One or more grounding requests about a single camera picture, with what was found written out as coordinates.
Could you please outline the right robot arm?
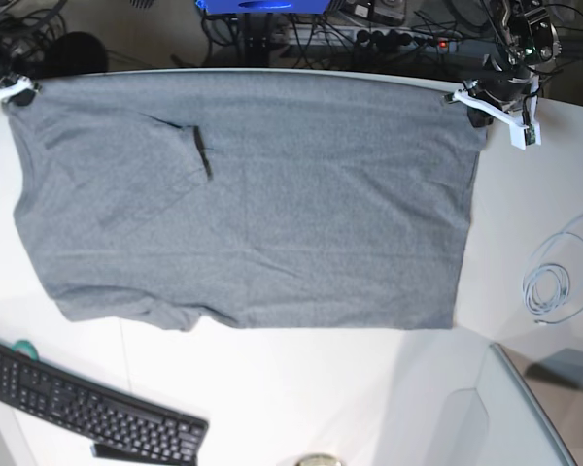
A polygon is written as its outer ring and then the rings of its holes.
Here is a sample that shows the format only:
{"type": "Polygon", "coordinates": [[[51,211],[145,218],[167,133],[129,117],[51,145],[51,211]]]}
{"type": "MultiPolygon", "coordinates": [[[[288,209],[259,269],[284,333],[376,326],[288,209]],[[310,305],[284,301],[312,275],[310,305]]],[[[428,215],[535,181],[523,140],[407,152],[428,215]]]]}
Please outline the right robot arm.
{"type": "Polygon", "coordinates": [[[67,33],[66,3],[17,14],[18,1],[0,1],[0,104],[29,105],[41,87],[36,79],[58,39],[67,33]]]}

